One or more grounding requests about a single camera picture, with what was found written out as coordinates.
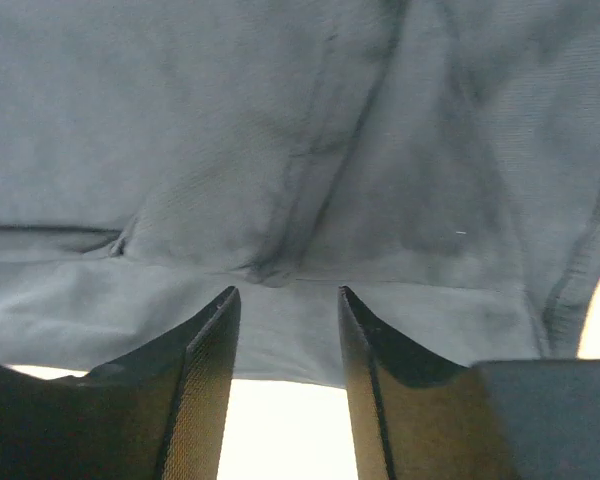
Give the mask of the black t shirt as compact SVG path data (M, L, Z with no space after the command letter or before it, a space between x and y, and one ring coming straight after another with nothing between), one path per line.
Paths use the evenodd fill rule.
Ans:
M600 276L600 1L0 1L0 363L242 296L342 381L337 291L460 364L568 358Z

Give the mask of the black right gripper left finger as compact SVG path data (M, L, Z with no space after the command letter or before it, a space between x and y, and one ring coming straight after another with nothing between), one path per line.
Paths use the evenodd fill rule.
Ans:
M230 287L84 376L0 365L0 479L213 479L239 334Z

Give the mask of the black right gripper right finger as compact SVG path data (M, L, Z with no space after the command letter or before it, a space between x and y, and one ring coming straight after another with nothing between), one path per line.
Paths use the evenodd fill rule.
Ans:
M362 479L600 479L600 360L455 364L349 288L339 331Z

